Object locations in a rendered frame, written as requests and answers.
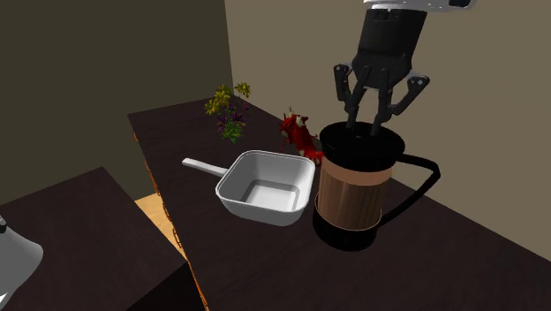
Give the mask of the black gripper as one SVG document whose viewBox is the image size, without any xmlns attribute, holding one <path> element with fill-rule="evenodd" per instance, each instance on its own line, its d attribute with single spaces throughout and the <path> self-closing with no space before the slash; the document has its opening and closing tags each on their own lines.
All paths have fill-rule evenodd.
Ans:
<svg viewBox="0 0 551 311">
<path fill-rule="evenodd" d="M 376 136 L 383 123 L 402 114 L 430 83 L 427 76 L 410 73 L 426 16 L 425 11 L 414 10 L 366 11 L 352 67 L 338 64 L 333 69 L 337 100 L 344 103 L 348 114 L 347 129 L 351 130 L 356 123 L 366 87 L 378 89 L 378 110 L 370 132 Z M 348 78 L 353 71 L 358 78 L 350 91 Z M 393 86 L 405 77 L 407 93 L 400 102 L 392 104 Z"/>
</svg>

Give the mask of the red toy figure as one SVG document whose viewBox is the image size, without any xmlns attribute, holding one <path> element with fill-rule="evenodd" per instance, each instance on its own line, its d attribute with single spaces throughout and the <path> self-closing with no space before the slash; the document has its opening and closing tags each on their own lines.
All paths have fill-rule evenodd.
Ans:
<svg viewBox="0 0 551 311">
<path fill-rule="evenodd" d="M 313 138 L 306 127 L 308 117 L 296 114 L 292 108 L 289 108 L 289 114 L 283 115 L 283 122 L 279 126 L 279 131 L 286 141 L 295 146 L 300 156 L 308 158 L 316 165 L 321 165 L 323 152 L 318 151 L 313 144 Z"/>
</svg>

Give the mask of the black and wood coffee press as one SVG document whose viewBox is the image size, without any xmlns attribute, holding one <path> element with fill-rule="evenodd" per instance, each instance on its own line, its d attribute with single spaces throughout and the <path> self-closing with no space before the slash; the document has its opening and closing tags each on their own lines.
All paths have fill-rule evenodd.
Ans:
<svg viewBox="0 0 551 311">
<path fill-rule="evenodd" d="M 373 124 L 345 122 L 326 126 L 320 133 L 323 159 L 315 196 L 313 228 L 333 248 L 360 251 L 375 240 L 377 231 L 405 212 L 440 179 L 437 163 L 407 155 L 402 137 Z M 431 171 L 430 177 L 395 208 L 385 213 L 383 202 L 393 169 L 405 163 Z"/>
</svg>

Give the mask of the yellow and purple flower plant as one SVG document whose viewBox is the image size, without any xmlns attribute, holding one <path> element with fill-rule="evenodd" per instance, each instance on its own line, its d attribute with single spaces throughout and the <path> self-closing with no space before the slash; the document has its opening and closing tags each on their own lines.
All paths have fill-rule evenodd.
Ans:
<svg viewBox="0 0 551 311">
<path fill-rule="evenodd" d="M 251 86 L 240 82 L 235 87 L 220 85 L 214 96 L 204 105 L 205 114 L 216 116 L 217 132 L 221 140 L 229 140 L 233 144 L 243 137 L 246 125 L 245 113 L 249 110 L 247 102 L 252 93 Z"/>
</svg>

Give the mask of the dark wooden chest of drawers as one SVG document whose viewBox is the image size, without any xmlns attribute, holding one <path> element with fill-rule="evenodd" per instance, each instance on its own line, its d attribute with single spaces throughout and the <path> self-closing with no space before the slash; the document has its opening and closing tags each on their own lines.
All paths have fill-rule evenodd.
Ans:
<svg viewBox="0 0 551 311">
<path fill-rule="evenodd" d="M 183 160 L 226 168 L 249 149 L 291 153 L 264 110 L 247 111 L 236 142 L 201 100 L 129 121 L 209 311 L 551 311 L 551 261 L 428 197 L 357 252 L 322 241 L 312 207 L 285 227 L 232 215 L 217 177 Z"/>
</svg>

